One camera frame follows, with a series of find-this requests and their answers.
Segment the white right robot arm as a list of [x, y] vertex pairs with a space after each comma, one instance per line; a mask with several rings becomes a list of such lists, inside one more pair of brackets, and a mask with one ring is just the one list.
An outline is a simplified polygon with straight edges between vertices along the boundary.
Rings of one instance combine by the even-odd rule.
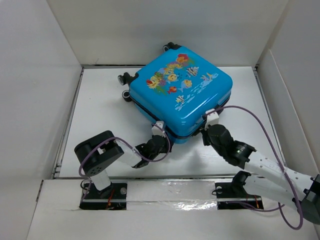
[[201, 130], [203, 144], [211, 146], [228, 164], [241, 170], [231, 191], [237, 197], [259, 195], [302, 212], [305, 220], [320, 223], [320, 177], [299, 173], [259, 153], [253, 146], [234, 140], [221, 124]]

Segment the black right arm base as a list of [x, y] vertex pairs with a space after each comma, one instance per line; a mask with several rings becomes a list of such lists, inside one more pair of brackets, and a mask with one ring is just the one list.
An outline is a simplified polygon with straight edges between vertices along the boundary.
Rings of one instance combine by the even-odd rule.
[[264, 210], [259, 195], [247, 194], [243, 189], [237, 190], [231, 182], [216, 182], [211, 194], [217, 199], [218, 210]]

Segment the blue hard-shell suitcase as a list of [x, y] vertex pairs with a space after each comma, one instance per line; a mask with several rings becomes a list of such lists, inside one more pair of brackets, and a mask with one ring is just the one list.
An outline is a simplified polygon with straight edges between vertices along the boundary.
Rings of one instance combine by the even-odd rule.
[[163, 121], [171, 141], [183, 144], [205, 125], [206, 111], [229, 101], [233, 80], [185, 46], [169, 42], [163, 51], [134, 75], [117, 78], [128, 85], [122, 97], [149, 121]]

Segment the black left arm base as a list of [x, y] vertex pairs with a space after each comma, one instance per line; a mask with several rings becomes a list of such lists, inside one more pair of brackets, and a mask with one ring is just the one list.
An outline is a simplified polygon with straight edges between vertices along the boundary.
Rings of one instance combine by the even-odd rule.
[[98, 191], [92, 183], [82, 181], [82, 195], [79, 208], [81, 210], [126, 210], [127, 209], [127, 188], [125, 182], [113, 182], [106, 191]]

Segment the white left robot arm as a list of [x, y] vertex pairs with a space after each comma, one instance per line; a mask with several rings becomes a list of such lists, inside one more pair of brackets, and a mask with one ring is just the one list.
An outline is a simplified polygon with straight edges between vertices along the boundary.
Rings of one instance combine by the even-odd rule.
[[78, 173], [88, 182], [85, 187], [82, 183], [82, 197], [94, 190], [101, 199], [108, 198], [113, 189], [107, 168], [115, 161], [123, 158], [130, 167], [140, 169], [149, 163], [160, 162], [172, 150], [173, 141], [162, 131], [159, 135], [152, 135], [146, 143], [131, 146], [110, 131], [104, 131], [88, 140], [79, 143], [74, 153], [80, 163]]

